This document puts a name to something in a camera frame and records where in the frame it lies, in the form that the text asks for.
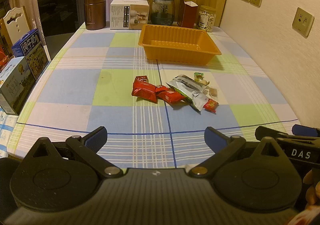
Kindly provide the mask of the person's right hand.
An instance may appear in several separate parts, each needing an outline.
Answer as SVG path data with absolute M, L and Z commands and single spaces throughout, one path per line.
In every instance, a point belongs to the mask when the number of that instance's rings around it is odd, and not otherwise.
M 312 205 L 319 205 L 319 182 L 317 185 L 313 184 L 313 172 L 310 170 L 303 178 L 303 183 L 309 185 L 309 188 L 306 191 L 305 199 L 307 204 L 305 208 Z

